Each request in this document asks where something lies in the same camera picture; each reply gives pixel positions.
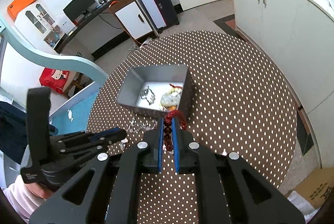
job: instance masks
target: red cushion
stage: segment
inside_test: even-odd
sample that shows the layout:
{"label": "red cushion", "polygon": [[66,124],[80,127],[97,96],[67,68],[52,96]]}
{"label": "red cushion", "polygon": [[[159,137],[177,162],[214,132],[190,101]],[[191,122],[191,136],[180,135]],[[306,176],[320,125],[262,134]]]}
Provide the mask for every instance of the red cushion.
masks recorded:
{"label": "red cushion", "polygon": [[42,72],[39,82],[43,86],[48,86],[54,91],[62,94],[70,72],[68,70],[57,70],[45,68]]}

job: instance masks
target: black cabinet handle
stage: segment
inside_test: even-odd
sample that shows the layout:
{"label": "black cabinet handle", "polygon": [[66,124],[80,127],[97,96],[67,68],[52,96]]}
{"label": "black cabinet handle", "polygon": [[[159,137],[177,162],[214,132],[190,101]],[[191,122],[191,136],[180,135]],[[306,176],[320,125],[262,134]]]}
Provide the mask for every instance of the black cabinet handle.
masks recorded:
{"label": "black cabinet handle", "polygon": [[140,21],[141,21],[142,23],[145,23],[145,21],[143,20],[143,18],[142,18],[142,16],[141,16],[140,14],[138,14],[138,17],[139,17],[139,19],[140,19]]}

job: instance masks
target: white dollhouse cabinet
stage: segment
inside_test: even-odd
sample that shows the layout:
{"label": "white dollhouse cabinet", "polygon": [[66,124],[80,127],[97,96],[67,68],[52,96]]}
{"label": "white dollhouse cabinet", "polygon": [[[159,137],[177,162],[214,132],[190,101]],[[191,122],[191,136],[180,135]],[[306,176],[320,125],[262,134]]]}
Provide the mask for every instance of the white dollhouse cabinet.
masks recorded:
{"label": "white dollhouse cabinet", "polygon": [[55,54],[53,50],[64,33],[40,2],[34,2],[19,12],[15,27],[38,50]]}

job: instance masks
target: red beaded bracelet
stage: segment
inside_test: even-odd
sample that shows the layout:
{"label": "red beaded bracelet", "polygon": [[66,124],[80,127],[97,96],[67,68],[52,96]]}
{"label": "red beaded bracelet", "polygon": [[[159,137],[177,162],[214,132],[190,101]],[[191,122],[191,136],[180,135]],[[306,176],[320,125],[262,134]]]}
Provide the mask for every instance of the red beaded bracelet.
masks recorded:
{"label": "red beaded bracelet", "polygon": [[171,125],[172,125],[172,119],[174,117],[178,117],[181,121],[181,128],[183,130],[186,130],[187,129],[187,121],[184,117],[184,114],[179,111],[179,110],[173,110],[173,111],[170,111],[165,119],[164,119],[164,125],[166,126],[164,128],[164,143],[165,143],[165,146],[166,146],[166,150],[170,153],[170,154],[174,154],[173,152],[173,142],[172,142],[172,138],[170,137],[170,134],[172,133],[172,129],[171,129]]}

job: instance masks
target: person's arm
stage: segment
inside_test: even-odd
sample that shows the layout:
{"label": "person's arm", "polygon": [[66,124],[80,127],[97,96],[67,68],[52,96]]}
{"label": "person's arm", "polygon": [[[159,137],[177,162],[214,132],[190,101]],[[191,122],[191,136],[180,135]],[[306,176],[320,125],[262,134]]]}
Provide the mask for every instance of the person's arm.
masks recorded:
{"label": "person's arm", "polygon": [[49,198],[53,192],[37,183],[24,184],[21,175],[15,183],[3,190],[15,211],[28,223],[30,215]]}

